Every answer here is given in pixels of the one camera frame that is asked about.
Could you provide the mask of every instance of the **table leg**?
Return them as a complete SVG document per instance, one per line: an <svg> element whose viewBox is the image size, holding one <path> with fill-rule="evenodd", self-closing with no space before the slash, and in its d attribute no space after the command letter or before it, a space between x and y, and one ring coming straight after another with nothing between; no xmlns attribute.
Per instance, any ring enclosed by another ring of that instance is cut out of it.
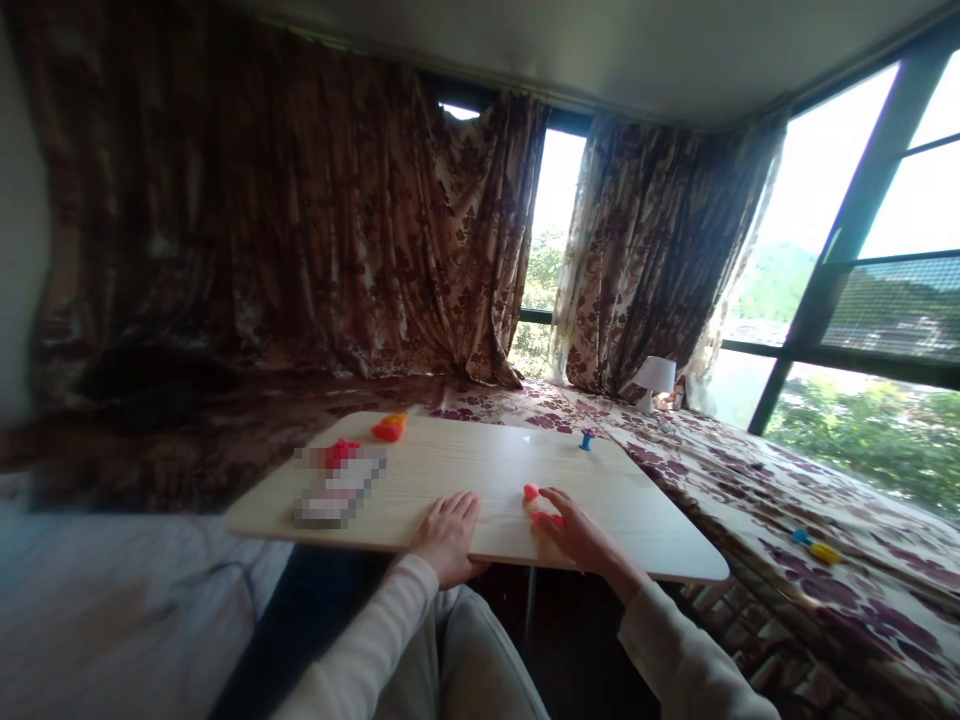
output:
<svg viewBox="0 0 960 720"><path fill-rule="evenodd" d="M521 654L525 662L530 660L530 635L533 632L533 605L537 598L537 569L527 568L527 612L523 619L523 649Z"/></svg>

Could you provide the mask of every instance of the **person's left hand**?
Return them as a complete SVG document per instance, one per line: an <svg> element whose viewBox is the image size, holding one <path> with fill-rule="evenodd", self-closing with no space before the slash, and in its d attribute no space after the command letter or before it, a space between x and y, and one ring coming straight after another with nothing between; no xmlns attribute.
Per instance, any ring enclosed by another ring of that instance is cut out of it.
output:
<svg viewBox="0 0 960 720"><path fill-rule="evenodd" d="M413 536L410 554L430 563L441 590L456 587L486 569L486 564L467 557L479 514L480 498L476 493L459 492L452 498L437 498Z"/></svg>

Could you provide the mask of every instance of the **white tabletop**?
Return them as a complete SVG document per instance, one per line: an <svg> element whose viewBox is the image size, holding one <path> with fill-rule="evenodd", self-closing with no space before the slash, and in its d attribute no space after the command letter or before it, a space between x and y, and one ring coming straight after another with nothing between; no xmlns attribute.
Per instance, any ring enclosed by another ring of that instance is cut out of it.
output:
<svg viewBox="0 0 960 720"><path fill-rule="evenodd" d="M437 497L473 490L482 500L470 547L474 559L570 568L531 523L533 511L556 512L543 498L524 503L523 486L534 483L566 490L656 579L715 583L729 575L719 551L615 443L596 438L586 452L579 448L579 432L413 416L400 441L390 444L370 432L382 418L354 413L309 445L328 447L344 438L368 450L386 450L385 471L346 527L294 526L294 500L318 477L317 470L294 459L227 511L228 529L298 543L399 552Z"/></svg>

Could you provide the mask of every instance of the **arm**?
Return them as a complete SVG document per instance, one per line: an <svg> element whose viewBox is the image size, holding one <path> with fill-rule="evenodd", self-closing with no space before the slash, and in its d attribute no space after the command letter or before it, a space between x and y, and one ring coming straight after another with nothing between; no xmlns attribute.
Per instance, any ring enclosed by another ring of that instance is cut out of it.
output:
<svg viewBox="0 0 960 720"><path fill-rule="evenodd" d="M304 673L276 718L371 718L383 688L420 628L438 590L481 569L467 558L480 511L473 493L440 498L409 554L387 573L333 647Z"/></svg>
<svg viewBox="0 0 960 720"><path fill-rule="evenodd" d="M650 689L664 718L778 718L757 695L733 660L686 618L650 577L562 490L541 494L563 515L559 527L537 523L585 570L601 575L626 606L620 642Z"/></svg>

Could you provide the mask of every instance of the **window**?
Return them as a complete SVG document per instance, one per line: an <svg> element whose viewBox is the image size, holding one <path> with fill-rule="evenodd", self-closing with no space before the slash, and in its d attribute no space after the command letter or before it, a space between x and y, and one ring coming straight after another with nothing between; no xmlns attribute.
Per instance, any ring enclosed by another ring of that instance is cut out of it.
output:
<svg viewBox="0 0 960 720"><path fill-rule="evenodd" d="M910 147L920 147L956 133L960 133L960 51L950 57Z"/></svg>
<svg viewBox="0 0 960 720"><path fill-rule="evenodd" d="M765 436L960 522L960 393L794 365Z"/></svg>
<svg viewBox="0 0 960 720"><path fill-rule="evenodd" d="M523 288L525 311L517 326L509 357L510 362L528 378L545 377L549 370L550 322L585 144L583 136L557 130L547 130L543 144L537 205L533 214L533 241Z"/></svg>
<svg viewBox="0 0 960 720"><path fill-rule="evenodd" d="M944 28L789 124L710 389L721 420L958 522L960 38Z"/></svg>
<svg viewBox="0 0 960 720"><path fill-rule="evenodd" d="M457 107L449 103L440 103L440 107L453 115L457 120L473 120L475 117L480 117L480 113L476 110L467 110L466 108Z"/></svg>
<svg viewBox="0 0 960 720"><path fill-rule="evenodd" d="M725 338L783 345L895 75L896 67L888 68L788 124L770 205L732 293Z"/></svg>
<svg viewBox="0 0 960 720"><path fill-rule="evenodd" d="M746 430L775 362L773 358L721 350L710 380L716 418Z"/></svg>
<svg viewBox="0 0 960 720"><path fill-rule="evenodd" d="M958 191L960 142L905 157L883 198L860 257L960 248Z"/></svg>

